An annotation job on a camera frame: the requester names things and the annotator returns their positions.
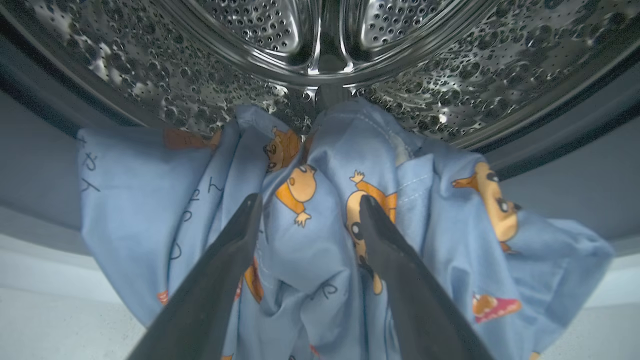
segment cartoon print fabric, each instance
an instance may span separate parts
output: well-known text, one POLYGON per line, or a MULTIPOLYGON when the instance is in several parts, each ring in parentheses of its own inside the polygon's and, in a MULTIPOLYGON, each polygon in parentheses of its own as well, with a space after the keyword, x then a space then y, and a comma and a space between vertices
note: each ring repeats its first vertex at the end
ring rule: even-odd
POLYGON ((81 187, 83 238, 144 325, 242 200, 262 193, 223 349, 234 360, 400 359, 387 287, 367 263, 365 194, 496 359, 551 345, 612 257, 579 224, 506 200, 482 156, 407 133, 364 101, 320 114, 304 143, 260 109, 236 114, 211 139, 143 128, 78 135, 91 185, 81 187))

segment metal surface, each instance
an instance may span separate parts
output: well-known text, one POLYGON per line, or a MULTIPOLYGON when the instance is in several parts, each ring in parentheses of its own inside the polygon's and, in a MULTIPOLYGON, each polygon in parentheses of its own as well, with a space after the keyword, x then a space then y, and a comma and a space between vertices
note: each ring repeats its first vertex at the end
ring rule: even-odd
POLYGON ((0 0, 87 91, 148 126, 210 133, 252 103, 300 133, 321 85, 474 149, 633 51, 640 0, 0 0))

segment blue sheet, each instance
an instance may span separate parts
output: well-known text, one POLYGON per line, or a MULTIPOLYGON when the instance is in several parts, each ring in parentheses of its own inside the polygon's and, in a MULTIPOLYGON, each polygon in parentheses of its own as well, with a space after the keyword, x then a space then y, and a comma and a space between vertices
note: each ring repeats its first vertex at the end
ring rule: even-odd
POLYGON ((496 359, 551 345, 613 255, 581 225, 503 198, 481 155, 408 133, 361 100, 320 114, 304 143, 251 106, 211 139, 146 128, 84 129, 78 139, 83 238, 143 325, 242 200, 263 195, 225 359, 401 358, 359 228, 365 194, 496 359))

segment cartoon hand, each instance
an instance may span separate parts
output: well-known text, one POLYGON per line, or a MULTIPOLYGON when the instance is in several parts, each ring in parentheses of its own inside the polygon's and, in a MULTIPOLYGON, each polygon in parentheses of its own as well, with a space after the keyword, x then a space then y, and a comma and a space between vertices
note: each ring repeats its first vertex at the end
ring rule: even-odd
POLYGON ((306 212, 301 212, 300 214, 298 214, 298 216, 296 216, 296 225, 298 226, 305 226, 305 223, 307 222, 307 220, 309 220, 311 218, 311 215, 307 214, 306 212))
POLYGON ((356 184, 362 181, 362 179, 364 179, 364 173, 359 172, 358 170, 356 170, 356 172, 353 174, 353 177, 349 178, 349 180, 353 181, 356 184))

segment orange cartoon figure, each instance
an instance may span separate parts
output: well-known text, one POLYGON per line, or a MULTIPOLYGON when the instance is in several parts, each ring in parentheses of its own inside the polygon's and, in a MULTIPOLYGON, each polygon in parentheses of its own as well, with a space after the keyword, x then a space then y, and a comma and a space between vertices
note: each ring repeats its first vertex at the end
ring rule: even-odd
POLYGON ((260 283, 260 275, 258 275, 258 261, 256 258, 253 258, 253 263, 244 272, 244 281, 246 281, 246 287, 249 288, 249 291, 251 292, 251 295, 253 295, 255 301, 260 304, 260 301, 262 301, 262 297, 264 296, 264 290, 260 283))
POLYGON ((476 171, 471 177, 455 180, 452 184, 454 188, 472 188, 480 194, 502 251, 512 252, 507 241, 518 231, 518 206, 502 198, 498 177, 489 164, 476 164, 476 171))
POLYGON ((209 140, 200 135, 180 129, 165 129, 163 132, 164 146, 170 150, 204 149, 215 150, 220 144, 222 131, 218 131, 209 140))
POLYGON ((483 323, 501 316, 516 313, 522 305, 517 299, 501 299, 491 295, 474 295, 473 311, 476 323, 483 323))
POLYGON ((269 158, 267 172, 289 166, 300 151, 300 138, 293 130, 289 129, 284 133, 274 126, 273 135, 273 140, 262 148, 269 158))
POLYGON ((353 245, 356 249, 358 264, 369 273, 373 279, 373 293, 379 295, 382 293, 382 280, 367 263, 367 247, 360 228, 360 199, 362 199, 364 195, 374 197, 374 199, 378 201, 378 204, 384 209, 385 214, 391 219, 391 222, 395 224, 397 193, 385 195, 385 193, 378 190, 375 186, 365 182, 364 173, 359 171, 356 171, 353 177, 350 177, 350 180, 356 183, 358 190, 349 195, 347 199, 347 230, 351 235, 353 245))
POLYGON ((304 227, 311 215, 305 212, 304 203, 316 193, 316 168, 311 165, 299 166, 291 172, 287 182, 276 190, 276 198, 296 213, 294 222, 304 227))

